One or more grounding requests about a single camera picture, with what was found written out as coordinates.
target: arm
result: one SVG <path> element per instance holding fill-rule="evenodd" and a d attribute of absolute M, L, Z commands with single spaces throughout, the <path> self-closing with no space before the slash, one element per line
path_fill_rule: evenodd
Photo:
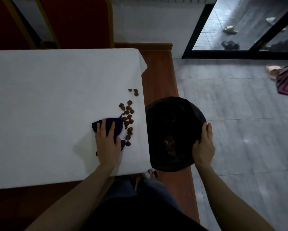
<path fill-rule="evenodd" d="M 201 142 L 193 146 L 195 166 L 203 181 L 208 201 L 223 231 L 271 230 L 272 226 L 231 189 L 213 171 L 210 163 L 215 154 L 211 123 L 204 123 Z"/>
<path fill-rule="evenodd" d="M 113 122 L 106 137 L 105 119 L 97 124 L 96 144 L 100 165 L 96 170 L 65 194 L 40 217 L 38 217 L 26 231 L 36 230 L 79 230 L 96 207 L 96 203 L 106 180 L 110 177 L 120 155 L 120 139 L 114 144 L 115 122 Z"/>

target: black door frame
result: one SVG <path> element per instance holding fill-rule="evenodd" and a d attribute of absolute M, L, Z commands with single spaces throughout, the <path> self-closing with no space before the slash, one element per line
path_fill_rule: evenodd
<path fill-rule="evenodd" d="M 249 50 L 192 50 L 214 6 L 214 4 L 205 5 L 182 58 L 288 60 L 288 52 L 260 51 L 263 46 L 288 25 L 288 12 L 283 15 Z"/>

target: white tablecloth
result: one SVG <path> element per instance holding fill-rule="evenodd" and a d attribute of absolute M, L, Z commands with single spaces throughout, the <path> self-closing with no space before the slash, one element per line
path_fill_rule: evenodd
<path fill-rule="evenodd" d="M 118 105 L 128 100 L 135 110 L 132 145 L 112 175 L 151 168 L 146 68 L 136 49 L 0 51 L 0 188 L 87 177 L 99 164 L 91 123 L 119 117 Z"/>

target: black garbage bag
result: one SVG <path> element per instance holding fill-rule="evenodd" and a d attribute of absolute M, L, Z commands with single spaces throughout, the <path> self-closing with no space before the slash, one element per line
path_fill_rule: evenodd
<path fill-rule="evenodd" d="M 202 112 L 180 97 L 157 100 L 145 110 L 151 166 L 165 172 L 191 166 L 192 146 L 206 122 Z"/>

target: hand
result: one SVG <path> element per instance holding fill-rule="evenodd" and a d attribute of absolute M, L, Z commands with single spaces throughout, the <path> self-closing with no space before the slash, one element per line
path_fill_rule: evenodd
<path fill-rule="evenodd" d="M 205 122 L 202 127 L 201 142 L 196 140 L 192 148 L 192 156 L 196 168 L 209 167 L 213 156 L 215 155 L 215 147 L 212 142 L 211 123 Z"/>
<path fill-rule="evenodd" d="M 105 119 L 103 119 L 101 128 L 100 123 L 97 123 L 97 132 L 95 133 L 100 166 L 111 170 L 111 172 L 115 168 L 121 152 L 120 138 L 116 138 L 116 144 L 113 140 L 114 129 L 115 122 L 112 123 L 108 136 L 106 136 Z"/>

